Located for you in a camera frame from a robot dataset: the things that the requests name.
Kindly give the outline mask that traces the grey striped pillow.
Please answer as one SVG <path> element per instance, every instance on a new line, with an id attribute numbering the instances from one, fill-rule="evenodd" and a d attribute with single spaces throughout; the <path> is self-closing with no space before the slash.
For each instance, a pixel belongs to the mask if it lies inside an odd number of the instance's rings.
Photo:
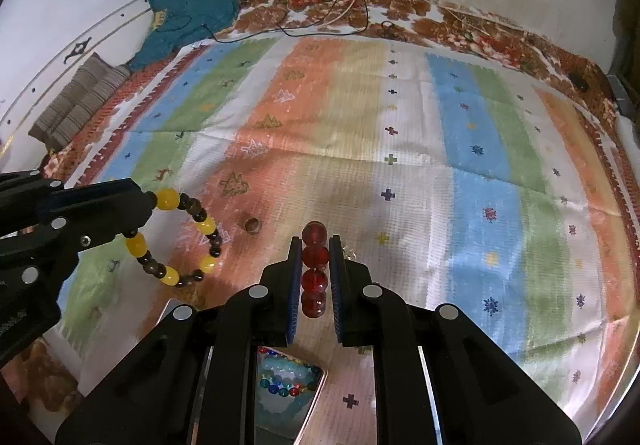
<path id="1" fill-rule="evenodd" d="M 47 150 L 62 150 L 130 75 L 126 66 L 111 66 L 93 53 L 43 110 L 28 134 Z"/>

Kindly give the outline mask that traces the teal blue garment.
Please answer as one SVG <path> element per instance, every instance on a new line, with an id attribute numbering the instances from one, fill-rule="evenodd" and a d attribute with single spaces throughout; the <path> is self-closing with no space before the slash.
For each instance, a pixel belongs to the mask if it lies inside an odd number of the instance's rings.
<path id="1" fill-rule="evenodd" d="M 146 0 L 152 26 L 142 47 L 128 63 L 133 72 L 230 27 L 238 17 L 238 0 Z"/>

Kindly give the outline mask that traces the silver metal tin box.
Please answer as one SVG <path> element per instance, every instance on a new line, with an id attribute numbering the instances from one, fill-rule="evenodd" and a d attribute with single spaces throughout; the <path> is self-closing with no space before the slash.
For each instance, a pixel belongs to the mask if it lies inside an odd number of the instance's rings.
<path id="1" fill-rule="evenodd" d="M 326 379 L 286 350 L 297 329 L 297 295 L 254 285 L 223 305 L 178 305 L 163 319 L 180 331 L 176 364 L 190 373 L 188 444 L 297 444 Z"/>

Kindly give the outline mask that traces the brown floral bedsheet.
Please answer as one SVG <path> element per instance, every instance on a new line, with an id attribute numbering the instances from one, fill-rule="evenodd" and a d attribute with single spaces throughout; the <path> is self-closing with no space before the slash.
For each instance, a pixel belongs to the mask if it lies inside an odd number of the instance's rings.
<path id="1" fill-rule="evenodd" d="M 504 18 L 426 0 L 242 0 L 240 16 L 231 28 L 190 43 L 137 72 L 129 70 L 130 77 L 62 150 L 47 150 L 28 134 L 93 53 L 111 66 L 125 65 L 150 32 L 152 21 L 149 3 L 134 0 L 29 72 L 16 103 L 1 108 L 1 153 L 10 169 L 40 164 L 47 176 L 64 181 L 58 172 L 64 150 L 96 133 L 104 106 L 135 84 L 150 83 L 155 72 L 165 69 L 181 50 L 203 42 L 231 44 L 273 36 L 383 40 L 471 56 L 567 94 L 593 114 L 606 132 L 616 135 L 618 115 L 597 65 Z M 3 378 L 28 413 L 53 432 L 81 394 L 151 329 L 168 300 L 186 301 L 183 289 L 145 276 L 121 241 L 92 250 L 81 258 L 62 290 L 61 323 L 11 361 L 3 369 Z"/>

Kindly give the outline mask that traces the striped colourful bed cloth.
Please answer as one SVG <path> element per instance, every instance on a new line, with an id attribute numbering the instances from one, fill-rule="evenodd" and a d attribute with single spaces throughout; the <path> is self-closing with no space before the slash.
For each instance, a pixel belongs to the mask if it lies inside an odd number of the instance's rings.
<path id="1" fill-rule="evenodd" d="M 317 220 L 407 302 L 462 311 L 588 436 L 636 367 L 633 142 L 565 93 L 471 56 L 347 37 L 199 43 L 104 106 L 64 150 L 68 185 L 123 178 L 189 194 L 144 235 L 203 283 L 200 309 L 282 259 Z"/>

